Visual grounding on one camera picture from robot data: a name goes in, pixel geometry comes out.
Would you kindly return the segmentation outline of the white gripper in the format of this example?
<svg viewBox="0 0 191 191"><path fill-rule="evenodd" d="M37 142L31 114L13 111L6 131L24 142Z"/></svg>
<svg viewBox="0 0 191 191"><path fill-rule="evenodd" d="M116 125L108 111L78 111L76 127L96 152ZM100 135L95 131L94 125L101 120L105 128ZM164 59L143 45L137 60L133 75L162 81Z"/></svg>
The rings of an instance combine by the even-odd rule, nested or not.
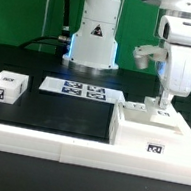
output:
<svg viewBox="0 0 191 191"><path fill-rule="evenodd" d="M158 29L166 55L156 69L166 92L156 96L155 107L165 110L169 93L186 97L191 92L191 19L163 15Z"/></svg>

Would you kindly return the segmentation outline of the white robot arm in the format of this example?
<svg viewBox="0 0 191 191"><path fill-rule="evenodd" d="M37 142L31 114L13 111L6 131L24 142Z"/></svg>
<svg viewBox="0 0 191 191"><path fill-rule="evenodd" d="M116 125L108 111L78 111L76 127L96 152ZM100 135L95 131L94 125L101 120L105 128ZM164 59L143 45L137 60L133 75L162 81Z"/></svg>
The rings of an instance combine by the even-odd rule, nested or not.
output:
<svg viewBox="0 0 191 191"><path fill-rule="evenodd" d="M157 45L133 48L139 69L155 63L160 81L157 106L167 108L175 96L191 92L191 0L138 0L120 21L121 0L85 0L79 30L70 41L64 63L93 72L119 69L115 62L116 29L123 44L158 39Z"/></svg>

